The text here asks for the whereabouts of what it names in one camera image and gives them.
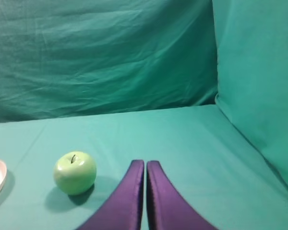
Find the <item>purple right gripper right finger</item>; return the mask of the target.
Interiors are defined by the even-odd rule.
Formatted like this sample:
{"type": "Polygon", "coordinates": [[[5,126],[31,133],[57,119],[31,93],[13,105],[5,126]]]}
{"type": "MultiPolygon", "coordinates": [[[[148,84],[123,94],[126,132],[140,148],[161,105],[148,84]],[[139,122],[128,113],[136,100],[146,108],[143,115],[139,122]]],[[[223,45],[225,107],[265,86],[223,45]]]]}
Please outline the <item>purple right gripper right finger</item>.
{"type": "Polygon", "coordinates": [[[181,196],[160,162],[146,165],[146,210],[150,230],[215,230],[181,196]]]}

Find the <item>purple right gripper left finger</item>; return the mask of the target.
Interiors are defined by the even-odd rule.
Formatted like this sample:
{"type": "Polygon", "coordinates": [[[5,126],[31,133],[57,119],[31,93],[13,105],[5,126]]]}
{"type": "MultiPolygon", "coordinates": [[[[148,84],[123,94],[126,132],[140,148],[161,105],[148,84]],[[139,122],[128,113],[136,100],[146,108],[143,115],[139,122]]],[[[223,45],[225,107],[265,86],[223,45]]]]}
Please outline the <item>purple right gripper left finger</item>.
{"type": "Polygon", "coordinates": [[[103,205],[79,230],[139,230],[144,200],[144,161],[133,160],[103,205]]]}

